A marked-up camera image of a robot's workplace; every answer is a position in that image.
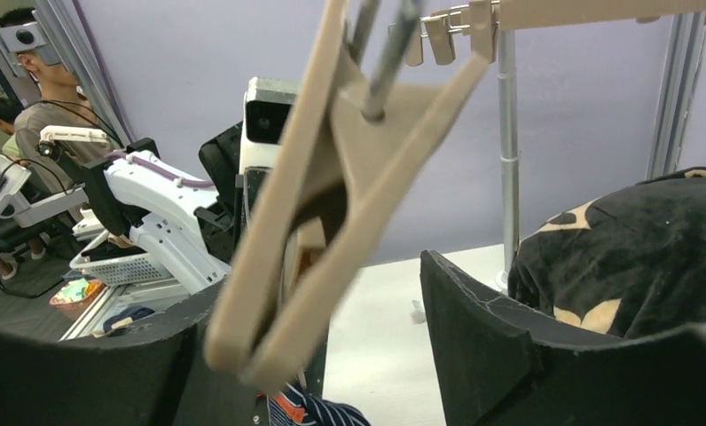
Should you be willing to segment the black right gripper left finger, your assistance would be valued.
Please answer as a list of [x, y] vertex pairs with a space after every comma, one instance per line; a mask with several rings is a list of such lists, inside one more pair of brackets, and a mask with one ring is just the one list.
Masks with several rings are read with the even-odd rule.
[[43, 342], [0, 331], [0, 425], [248, 425], [255, 391], [210, 370], [217, 287], [107, 337]]

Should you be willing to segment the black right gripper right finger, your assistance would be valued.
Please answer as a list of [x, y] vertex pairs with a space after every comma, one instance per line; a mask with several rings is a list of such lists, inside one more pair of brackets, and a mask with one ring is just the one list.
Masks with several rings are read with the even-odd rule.
[[706, 425], [706, 323], [623, 340], [562, 323], [441, 254], [420, 282], [450, 425]]

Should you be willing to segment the navy striped underwear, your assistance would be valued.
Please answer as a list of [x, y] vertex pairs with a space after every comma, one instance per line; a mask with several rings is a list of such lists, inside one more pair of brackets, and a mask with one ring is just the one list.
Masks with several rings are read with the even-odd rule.
[[371, 426], [357, 408], [311, 395], [298, 382], [287, 383], [267, 407], [270, 425]]

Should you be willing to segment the beige hanger with navy underwear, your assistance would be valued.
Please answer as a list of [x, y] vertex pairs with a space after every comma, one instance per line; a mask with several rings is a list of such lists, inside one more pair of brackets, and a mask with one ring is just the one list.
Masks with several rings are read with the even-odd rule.
[[446, 84], [396, 81], [423, 4], [403, 1], [371, 76], [359, 60], [379, 5], [326, 4], [299, 93], [216, 300], [207, 364], [272, 395], [311, 361], [358, 268], [442, 144], [489, 62]]

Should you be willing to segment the beige hanger with striped underwear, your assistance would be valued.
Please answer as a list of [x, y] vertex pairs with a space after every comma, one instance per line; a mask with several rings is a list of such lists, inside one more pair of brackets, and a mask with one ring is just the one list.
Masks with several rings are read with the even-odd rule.
[[415, 34], [434, 37], [439, 65], [455, 59], [452, 36], [470, 38], [471, 51], [496, 60], [497, 38], [503, 31], [550, 28], [616, 20], [649, 23], [663, 16], [704, 12], [706, 0], [505, 0], [470, 1], [420, 18]]

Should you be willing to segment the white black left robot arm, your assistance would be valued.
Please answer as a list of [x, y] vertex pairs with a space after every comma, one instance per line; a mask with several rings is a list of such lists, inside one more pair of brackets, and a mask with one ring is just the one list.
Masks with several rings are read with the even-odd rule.
[[160, 159], [144, 138], [82, 166], [84, 190], [102, 225], [160, 262], [191, 294], [220, 282], [240, 234], [236, 194], [243, 124], [203, 144], [201, 180]]

